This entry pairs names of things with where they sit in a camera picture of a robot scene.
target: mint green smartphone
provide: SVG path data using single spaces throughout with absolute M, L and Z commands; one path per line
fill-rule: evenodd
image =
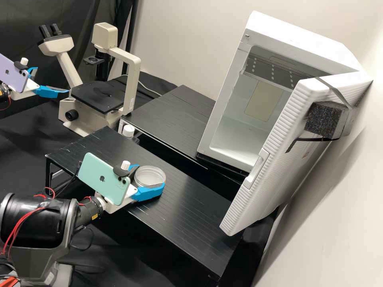
M 113 167 L 92 153 L 85 154 L 77 177 L 115 205 L 121 205 L 130 185 L 129 177 L 118 180 Z

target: red wire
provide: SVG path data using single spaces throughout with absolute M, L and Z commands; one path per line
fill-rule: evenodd
M 55 198 L 56 193 L 53 189 L 51 189 L 50 187 L 44 187 L 44 189 L 49 189 L 53 193 L 52 199 Z
M 3 109 L 0 109 L 0 111 L 2 110 L 6 110 L 7 108 L 9 108 L 11 106 L 11 97 L 9 96 L 8 97 L 8 106 L 6 108 L 3 108 Z
M 39 193 L 39 194 L 37 194 L 37 195 L 34 195 L 33 197 L 43 197 L 43 198 L 47 198 L 45 195 L 43 195 L 43 194 L 41 194 L 41 193 Z
M 89 197 L 89 196 L 84 197 L 83 200 L 86 199 L 86 198 L 89 199 L 89 201 L 92 201 L 92 198 Z
M 36 211 L 39 211 L 39 210 L 41 210 L 41 209 L 44 209 L 44 207 L 39 207 L 39 208 L 37 208 L 37 209 L 34 209 L 34 210 L 28 212 L 27 214 L 23 215 L 23 216 L 19 219 L 19 221 L 16 223 L 15 227 L 13 227 L 13 230 L 12 230 L 11 233 L 9 234 L 8 239 L 7 239 L 7 241 L 6 241 L 5 244 L 4 244 L 4 247 L 3 247 L 3 254 L 4 254 L 4 255 L 5 255 L 5 251 L 6 251 L 8 242 L 9 242 L 10 239 L 13 237 L 12 243 L 11 243 L 10 248 L 9 248 L 9 249 L 11 249 L 12 244 L 13 244 L 15 238 L 16 238 L 16 237 L 14 236 L 14 234 L 17 232 L 17 229 L 19 228 L 19 226 L 21 225 L 21 223 L 23 223 L 25 219 L 27 219 L 29 216 L 31 216 L 32 214 L 34 214 Z
M 56 193 L 55 193 L 55 191 L 54 191 L 52 188 L 50 188 L 50 187 L 44 187 L 44 189 L 49 189 L 49 190 L 53 193 L 52 199 L 55 198 Z M 43 198 L 46 198 L 46 196 L 43 195 L 43 194 L 37 194 L 37 195 L 34 195 L 34 197 L 43 197 Z M 45 209 L 45 208 L 44 208 L 44 207 L 38 207 L 38 208 L 36 208 L 35 210 L 32 210 L 32 211 L 30 211 L 30 212 L 24 214 L 24 215 L 17 221 L 16 225 L 13 227 L 11 233 L 9 234 L 9 236 L 8 236 L 8 238 L 7 238 L 7 241 L 6 241 L 5 244 L 4 244 L 4 247 L 3 247 L 3 254 L 4 254 L 4 255 L 5 255 L 5 252 L 6 252 L 7 245 L 8 245 L 9 241 L 10 241 L 11 238 L 12 238 L 11 244 L 9 245 L 9 249 L 8 249 L 8 258 L 9 258 L 9 256 L 10 256 L 10 252 L 11 252 L 11 248 L 12 248 L 13 243 L 14 243 L 16 237 L 17 237 L 17 234 L 19 233 L 21 224 L 22 224 L 22 223 L 23 223 L 29 216 L 31 216 L 32 214 L 34 214 L 36 211 L 39 211 L 39 210 L 42 210 L 42 209 Z
M 17 282 L 18 280 L 15 277 L 10 276 L 9 278 L 7 278 L 4 282 L 0 284 L 0 287 L 12 287 L 16 285 Z

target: white knob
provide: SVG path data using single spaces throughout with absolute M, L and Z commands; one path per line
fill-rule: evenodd
M 125 125 L 122 130 L 122 134 L 127 138 L 132 138 L 134 136 L 134 126 L 129 124 Z
M 121 164 L 121 169 L 128 171 L 130 167 L 130 161 L 123 161 Z
M 28 65 L 28 59 L 27 58 L 21 58 L 20 64 L 26 66 Z

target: smartphone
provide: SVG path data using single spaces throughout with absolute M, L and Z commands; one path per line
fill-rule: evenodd
M 29 73 L 27 70 L 19 70 L 14 62 L 0 54 L 0 81 L 6 83 L 11 89 L 22 93 L 27 84 Z
M 119 177 L 113 167 L 92 153 L 86 153 L 77 177 L 115 205 L 121 205 L 130 185 L 129 177 Z

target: foam block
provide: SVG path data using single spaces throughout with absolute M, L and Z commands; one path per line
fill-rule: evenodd
M 336 102 L 314 102 L 308 112 L 305 131 L 336 139 L 342 135 L 349 116 L 349 109 Z

